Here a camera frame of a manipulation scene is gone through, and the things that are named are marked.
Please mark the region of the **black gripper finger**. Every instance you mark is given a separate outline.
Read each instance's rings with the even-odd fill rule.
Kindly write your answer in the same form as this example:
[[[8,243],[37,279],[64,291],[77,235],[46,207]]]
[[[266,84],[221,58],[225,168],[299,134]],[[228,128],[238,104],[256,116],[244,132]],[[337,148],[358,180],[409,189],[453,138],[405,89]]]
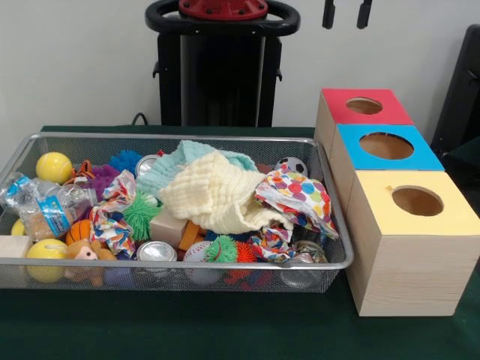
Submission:
[[[325,0],[324,11],[322,17],[322,27],[331,29],[335,19],[335,1]]]
[[[363,0],[358,11],[357,28],[365,29],[371,14],[372,0]]]

